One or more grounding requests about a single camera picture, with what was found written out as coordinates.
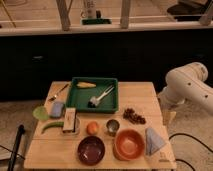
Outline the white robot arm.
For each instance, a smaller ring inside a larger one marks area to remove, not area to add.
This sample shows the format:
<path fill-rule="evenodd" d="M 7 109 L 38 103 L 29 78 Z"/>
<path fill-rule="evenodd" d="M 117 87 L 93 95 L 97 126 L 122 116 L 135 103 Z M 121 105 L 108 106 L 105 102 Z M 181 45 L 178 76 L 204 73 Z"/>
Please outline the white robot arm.
<path fill-rule="evenodd" d="M 207 67 L 200 62 L 174 68 L 166 74 L 166 86 L 157 95 L 165 126 L 176 116 L 174 108 L 185 100 L 200 105 L 213 115 L 213 88 L 205 84 L 207 78 Z"/>

